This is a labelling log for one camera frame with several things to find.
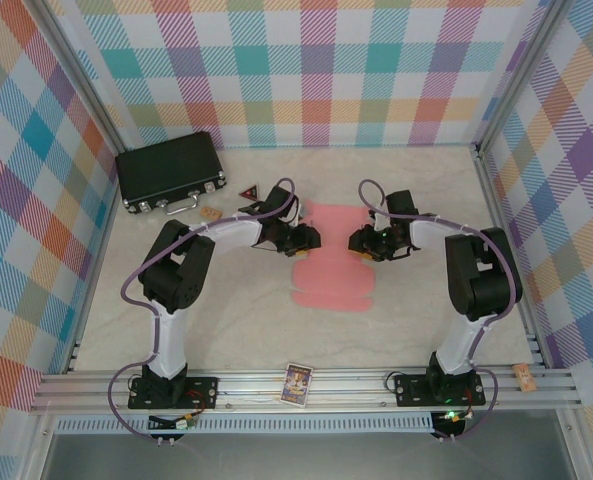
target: metal grate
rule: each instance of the metal grate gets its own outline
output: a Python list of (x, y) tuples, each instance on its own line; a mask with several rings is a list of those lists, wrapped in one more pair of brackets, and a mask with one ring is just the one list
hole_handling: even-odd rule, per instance
[[(147, 429), (146, 415), (126, 417), (130, 426)], [(380, 414), (209, 414), (194, 428), (179, 433), (386, 433), (433, 432), (430, 413), (401, 412)], [(64, 415), (56, 434), (121, 434), (127, 431), (111, 415)], [(163, 433), (150, 430), (150, 433)]]

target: plaid backdrop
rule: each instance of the plaid backdrop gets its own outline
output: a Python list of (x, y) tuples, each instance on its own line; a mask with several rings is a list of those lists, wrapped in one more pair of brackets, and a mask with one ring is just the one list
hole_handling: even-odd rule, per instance
[(51, 4), (133, 147), (195, 130), (229, 147), (469, 144), (537, 24), (526, 20), (544, 10), (537, 0)]
[(0, 1), (0, 479), (73, 332), (113, 155), (20, 0)]
[(538, 319), (593, 429), (593, 1), (576, 1), (491, 150)]

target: gray floor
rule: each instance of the gray floor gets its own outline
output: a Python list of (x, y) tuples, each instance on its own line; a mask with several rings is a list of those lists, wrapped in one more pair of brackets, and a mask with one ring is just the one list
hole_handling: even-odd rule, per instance
[(495, 412), (475, 435), (197, 435), (192, 449), (127, 435), (61, 435), (43, 479), (573, 479), (554, 412)]

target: card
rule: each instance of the card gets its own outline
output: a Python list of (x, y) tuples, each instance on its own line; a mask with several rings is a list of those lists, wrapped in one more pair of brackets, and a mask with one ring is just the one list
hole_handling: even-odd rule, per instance
[(280, 401), (290, 403), (298, 407), (304, 407), (307, 404), (307, 395), (312, 381), (312, 369), (302, 365), (287, 365), (285, 373), (285, 384)]

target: black mounting plate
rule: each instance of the black mounting plate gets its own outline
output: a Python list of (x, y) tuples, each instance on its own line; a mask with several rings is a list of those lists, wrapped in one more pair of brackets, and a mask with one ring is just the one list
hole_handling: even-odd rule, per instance
[[(217, 377), (186, 377), (185, 392), (197, 391), (205, 399), (205, 410), (216, 408), (218, 396)], [(163, 397), (143, 380), (142, 377), (134, 378), (131, 382), (131, 392), (127, 402), (130, 410), (162, 410), (173, 408), (175, 410), (200, 410), (202, 408), (200, 397), (183, 395), (176, 405), (169, 405), (169, 398)]]
[[(471, 405), (485, 405), (485, 392), (482, 387), (483, 384), (480, 375), (472, 375), (470, 385), (466, 386), (472, 394)], [(402, 393), (398, 393), (400, 388), (403, 389)], [(452, 398), (452, 401), (449, 403), (436, 401), (429, 388), (425, 374), (395, 375), (394, 391), (396, 392), (396, 405), (399, 407), (468, 407), (470, 405), (469, 399), (464, 394), (460, 397)]]

